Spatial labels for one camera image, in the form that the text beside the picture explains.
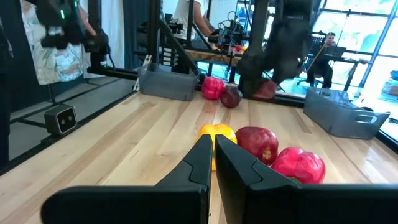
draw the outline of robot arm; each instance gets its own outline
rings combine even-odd
[[[28,1],[37,6],[37,18],[46,30],[42,39],[43,47],[65,49],[68,44],[84,44],[86,49],[106,48],[108,36],[101,29],[97,35],[86,21],[86,13],[82,12],[77,0]]]
[[[310,24],[313,0],[276,1],[276,15],[265,50],[262,49],[268,0],[256,0],[251,41],[238,63],[241,74],[240,89],[248,97],[269,99],[284,80],[302,71],[304,58],[310,47]],[[271,80],[263,79],[263,72],[274,70]]]

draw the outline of handle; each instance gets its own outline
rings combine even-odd
[[[374,124],[377,121],[377,116],[358,115],[355,117],[355,122],[364,124]]]

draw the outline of red apple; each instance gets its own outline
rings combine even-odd
[[[271,165],[278,156],[278,139],[265,128],[244,127],[236,133],[238,145],[257,157],[265,165]]]
[[[221,94],[221,103],[227,108],[235,108],[242,100],[242,93],[236,86],[227,86]]]
[[[235,46],[235,50],[237,52],[240,52],[242,50],[242,46],[240,46],[240,45]]]
[[[278,84],[272,80],[265,80],[262,85],[260,86],[260,89],[258,89],[254,93],[254,97],[256,98],[262,98],[262,99],[271,99],[274,97],[276,90],[277,90]]]

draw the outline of wooden table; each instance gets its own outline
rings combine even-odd
[[[227,110],[199,93],[191,102],[135,94],[0,177],[0,223],[40,223],[43,201],[69,186],[155,185],[210,123],[267,127],[280,149],[316,152],[326,183],[398,182],[398,155],[385,145],[331,137],[302,109],[243,100]],[[210,212],[210,223],[226,223],[214,174]]]
[[[221,56],[220,54],[201,52],[197,50],[185,50],[185,51],[194,60],[203,60],[210,63],[222,63],[227,65],[229,65],[229,61],[231,60],[231,58],[227,55]],[[241,57],[235,56],[232,59],[231,66],[233,67],[237,66],[238,61],[241,59],[242,59]]]

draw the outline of floor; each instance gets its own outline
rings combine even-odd
[[[81,121],[110,103],[128,95],[132,92],[133,85],[134,81],[130,80],[121,80],[111,77],[96,78],[90,80],[89,83],[81,83],[60,96],[57,96],[56,101],[62,101],[85,91],[92,90],[79,97],[64,102],[66,105],[75,107],[77,119],[78,121]],[[37,105],[11,114],[11,119],[24,116],[51,105],[52,104],[49,102],[41,102]],[[46,110],[29,116],[26,120],[44,124],[45,112]],[[39,145],[41,140],[49,135],[50,134],[47,133],[45,128],[23,123],[13,123],[11,125],[10,134],[10,159],[13,159]]]

